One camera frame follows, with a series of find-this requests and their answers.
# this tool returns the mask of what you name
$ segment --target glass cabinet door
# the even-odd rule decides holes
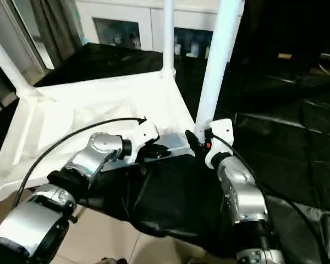
[[[141,49],[137,22],[93,18],[100,44]]]
[[[150,8],[76,1],[88,42],[153,50]]]

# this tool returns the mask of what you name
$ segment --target white metal frame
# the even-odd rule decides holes
[[[202,139],[204,128],[213,119],[239,4],[239,0],[221,0],[196,127],[173,78],[173,0],[164,0],[164,62],[161,71],[34,88],[26,82],[0,44],[0,66],[20,97],[0,151],[0,201],[18,189],[24,175],[41,153],[32,156],[31,152],[26,153],[27,149],[43,151],[44,147],[69,133],[68,127],[73,125],[76,109],[80,112],[82,109],[84,113],[87,111],[88,116],[89,107],[96,103],[104,108],[111,106],[109,115],[114,116],[108,116],[108,119],[122,117],[117,113],[120,106],[123,113],[146,115],[159,129],[159,143],[167,145],[173,155],[192,153],[184,132],[187,129],[195,131]],[[96,131],[123,134],[134,126],[115,123],[99,126]],[[73,153],[85,146],[94,132],[88,130],[48,155],[33,171],[26,187],[46,183],[48,173],[60,169]],[[106,164],[104,170],[120,166],[125,164]]]

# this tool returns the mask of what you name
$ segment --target black tarp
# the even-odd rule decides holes
[[[131,68],[159,70],[161,54],[89,44],[39,85],[115,76]],[[176,59],[176,82],[195,118],[206,61]],[[85,73],[91,68],[91,77]],[[330,77],[286,62],[229,65],[215,119],[234,121],[235,148],[257,177],[297,203],[323,239],[330,258]],[[203,161],[181,156],[103,173],[83,204],[154,236],[171,235],[209,252],[234,251],[223,195]],[[268,209],[288,263],[321,263],[300,216],[268,197]]]

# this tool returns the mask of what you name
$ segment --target white shelf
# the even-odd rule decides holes
[[[163,8],[164,0],[77,0],[77,2],[93,2],[104,4],[115,4],[118,6],[133,6],[133,7],[148,7],[148,8]],[[238,16],[242,16],[244,8],[244,0],[241,1],[241,6]],[[174,0],[174,9],[178,11],[190,11],[198,13],[216,14],[220,0]]]

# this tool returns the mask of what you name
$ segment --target white pole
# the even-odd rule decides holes
[[[221,0],[198,107],[195,135],[204,142],[204,130],[213,121],[216,104],[234,37],[240,0]]]
[[[164,0],[163,75],[174,75],[174,0]]]
[[[31,91],[33,87],[24,79],[21,72],[7,55],[5,49],[0,44],[0,67],[15,86],[17,95],[25,91]]]

